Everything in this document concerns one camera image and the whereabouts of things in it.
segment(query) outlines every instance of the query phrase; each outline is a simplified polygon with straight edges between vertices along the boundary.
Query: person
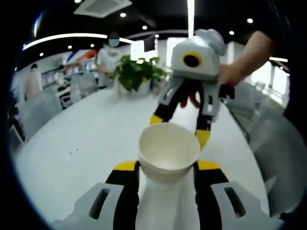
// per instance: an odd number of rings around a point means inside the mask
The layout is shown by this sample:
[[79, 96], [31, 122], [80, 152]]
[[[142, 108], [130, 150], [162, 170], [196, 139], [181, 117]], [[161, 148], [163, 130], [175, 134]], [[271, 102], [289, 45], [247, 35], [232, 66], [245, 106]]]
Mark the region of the person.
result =
[[33, 64], [30, 68], [30, 75], [24, 85], [24, 100], [28, 100], [30, 97], [42, 92], [42, 74], [37, 69], [37, 64]]
[[[306, 80], [301, 76], [306, 71], [307, 46], [303, 42], [305, 27], [300, 24], [303, 16], [300, 14], [299, 4], [285, 0], [260, 0], [256, 4], [259, 9], [258, 15], [254, 17], [256, 31], [237, 61], [221, 65], [219, 80], [221, 83], [236, 86], [264, 65], [276, 49], [282, 50], [287, 55], [291, 73], [289, 102], [283, 115], [296, 127], [307, 144], [307, 110], [302, 102]], [[190, 85], [186, 88], [181, 107], [186, 106], [188, 98], [198, 107], [199, 102], [195, 98], [197, 86]]]
[[96, 66], [98, 77], [98, 87], [105, 88], [108, 85], [109, 78], [115, 70], [117, 62], [121, 57], [121, 53], [114, 49], [110, 43], [104, 44], [96, 56]]
[[64, 70], [64, 66], [60, 65], [58, 70], [54, 74], [54, 80], [55, 80], [56, 84], [58, 85], [58, 91], [62, 91], [64, 89], [66, 89], [63, 70]]

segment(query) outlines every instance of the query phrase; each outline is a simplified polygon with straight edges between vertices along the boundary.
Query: round table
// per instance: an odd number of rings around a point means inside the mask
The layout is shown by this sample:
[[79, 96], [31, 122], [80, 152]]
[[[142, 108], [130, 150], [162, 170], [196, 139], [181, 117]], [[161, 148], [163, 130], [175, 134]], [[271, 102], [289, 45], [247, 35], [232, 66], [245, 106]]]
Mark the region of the round table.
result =
[[[61, 112], [29, 140], [15, 166], [26, 194], [46, 221], [65, 219], [75, 201], [104, 182], [117, 164], [137, 159], [138, 138], [156, 106], [157, 98], [119, 98], [112, 89], [101, 90]], [[197, 115], [189, 103], [177, 108], [171, 122], [194, 132]], [[200, 159], [219, 164], [228, 180], [242, 184], [269, 214], [254, 155], [223, 104]]]

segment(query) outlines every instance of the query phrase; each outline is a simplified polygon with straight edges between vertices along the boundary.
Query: potted plant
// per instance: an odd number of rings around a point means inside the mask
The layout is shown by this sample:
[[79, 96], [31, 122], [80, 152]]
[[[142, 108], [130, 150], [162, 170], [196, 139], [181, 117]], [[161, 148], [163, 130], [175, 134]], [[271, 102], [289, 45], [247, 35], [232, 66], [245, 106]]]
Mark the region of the potted plant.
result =
[[152, 57], [149, 61], [144, 58], [131, 60], [130, 55], [121, 57], [113, 76], [115, 81], [131, 94], [146, 96], [150, 92], [151, 84], [161, 81], [167, 73], [159, 68], [159, 57]]

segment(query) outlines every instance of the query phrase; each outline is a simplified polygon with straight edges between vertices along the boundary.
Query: white cup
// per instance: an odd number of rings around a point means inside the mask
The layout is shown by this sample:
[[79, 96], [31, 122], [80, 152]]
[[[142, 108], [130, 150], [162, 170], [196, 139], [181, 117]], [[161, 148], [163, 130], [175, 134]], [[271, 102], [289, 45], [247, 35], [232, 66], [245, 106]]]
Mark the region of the white cup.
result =
[[200, 144], [193, 133], [172, 123], [151, 125], [139, 139], [142, 171], [154, 182], [172, 184], [180, 181], [200, 152]]

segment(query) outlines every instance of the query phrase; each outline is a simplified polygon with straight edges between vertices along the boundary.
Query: hand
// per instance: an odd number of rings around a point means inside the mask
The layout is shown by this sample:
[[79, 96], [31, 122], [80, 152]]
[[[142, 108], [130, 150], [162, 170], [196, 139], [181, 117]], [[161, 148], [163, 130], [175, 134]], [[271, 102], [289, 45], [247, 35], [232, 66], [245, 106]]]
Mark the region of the hand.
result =
[[[229, 86], [236, 86], [243, 78], [240, 75], [240, 70], [234, 64], [221, 64], [221, 72], [218, 76], [219, 81], [222, 84]], [[199, 81], [191, 81], [191, 83], [184, 85], [183, 100], [180, 102], [181, 108], [186, 107], [188, 103], [188, 98], [191, 103], [198, 108], [200, 103], [196, 100], [196, 92], [201, 88]]]

